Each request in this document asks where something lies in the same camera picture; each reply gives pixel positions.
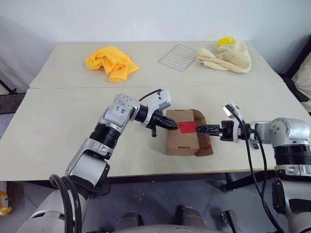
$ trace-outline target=red tape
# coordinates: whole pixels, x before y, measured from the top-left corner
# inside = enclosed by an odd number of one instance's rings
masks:
[[[178,127],[181,133],[196,133],[194,121],[178,122]]]

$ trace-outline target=gray floor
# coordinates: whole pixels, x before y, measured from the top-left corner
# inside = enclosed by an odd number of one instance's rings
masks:
[[[0,115],[0,138],[12,117],[13,115]],[[224,193],[217,188],[221,182],[223,181],[114,184],[109,195],[90,200],[83,232],[99,229],[111,232],[118,219],[131,210],[141,214],[145,224],[170,224],[178,205],[192,206],[199,211],[211,229],[231,232],[221,221],[219,213],[234,210],[242,232],[275,231],[253,185]],[[13,211],[7,216],[0,216],[0,232],[15,233],[52,191],[29,183],[9,183],[8,192]],[[266,201],[270,209],[273,209],[271,193],[269,181]],[[274,213],[282,228],[288,232],[286,219]]]

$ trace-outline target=beige towel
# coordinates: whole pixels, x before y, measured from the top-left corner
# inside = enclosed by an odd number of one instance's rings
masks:
[[[199,63],[217,70],[231,70],[236,73],[247,73],[251,66],[247,46],[241,40],[236,40],[232,44],[221,45],[217,48],[219,52],[216,56],[205,48],[201,48],[196,53]]]

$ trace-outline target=yellow cloth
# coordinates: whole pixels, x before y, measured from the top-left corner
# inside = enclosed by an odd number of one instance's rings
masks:
[[[130,73],[139,70],[130,58],[116,47],[104,47],[93,52],[86,59],[86,66],[89,69],[99,69],[104,67],[109,80],[113,82],[125,81]]]
[[[217,70],[231,70],[236,73],[247,73],[250,70],[252,62],[243,41],[237,39],[232,43],[224,43],[217,51],[215,56],[211,51],[201,48],[196,53],[197,61]]]

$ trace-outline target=cardboard box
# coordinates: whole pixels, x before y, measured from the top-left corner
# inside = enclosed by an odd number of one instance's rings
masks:
[[[203,114],[195,109],[167,110],[166,116],[175,120],[177,130],[167,131],[167,155],[206,156],[213,154],[208,134],[197,133],[196,126],[206,124]]]

